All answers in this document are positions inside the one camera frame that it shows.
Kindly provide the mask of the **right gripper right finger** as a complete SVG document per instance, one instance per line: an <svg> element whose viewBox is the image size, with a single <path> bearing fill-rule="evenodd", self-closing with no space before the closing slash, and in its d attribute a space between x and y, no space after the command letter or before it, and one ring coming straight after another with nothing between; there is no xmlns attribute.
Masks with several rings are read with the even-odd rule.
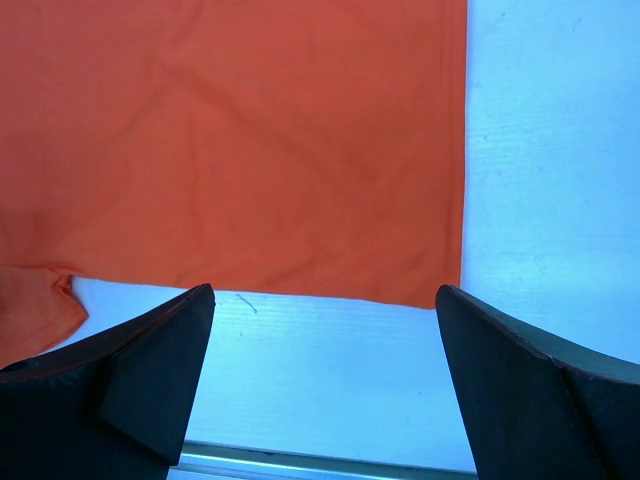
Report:
<svg viewBox="0 0 640 480"><path fill-rule="evenodd" d="M455 286L441 286L435 305L479 478L638 478L638 364Z"/></svg>

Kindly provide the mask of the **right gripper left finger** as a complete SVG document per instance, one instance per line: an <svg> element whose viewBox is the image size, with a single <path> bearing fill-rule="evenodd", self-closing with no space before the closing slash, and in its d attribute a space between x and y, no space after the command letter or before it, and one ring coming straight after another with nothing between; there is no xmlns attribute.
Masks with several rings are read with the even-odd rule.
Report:
<svg viewBox="0 0 640 480"><path fill-rule="evenodd" d="M178 464L215 308L199 285L1 371L4 479L164 479Z"/></svg>

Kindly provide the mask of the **orange t shirt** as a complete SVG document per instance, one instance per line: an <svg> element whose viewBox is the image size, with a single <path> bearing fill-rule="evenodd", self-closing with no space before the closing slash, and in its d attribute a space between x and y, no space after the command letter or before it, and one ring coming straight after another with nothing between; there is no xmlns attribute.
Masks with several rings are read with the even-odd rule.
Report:
<svg viewBox="0 0 640 480"><path fill-rule="evenodd" d="M464 1L5 1L1 361L75 278L430 309L461 276Z"/></svg>

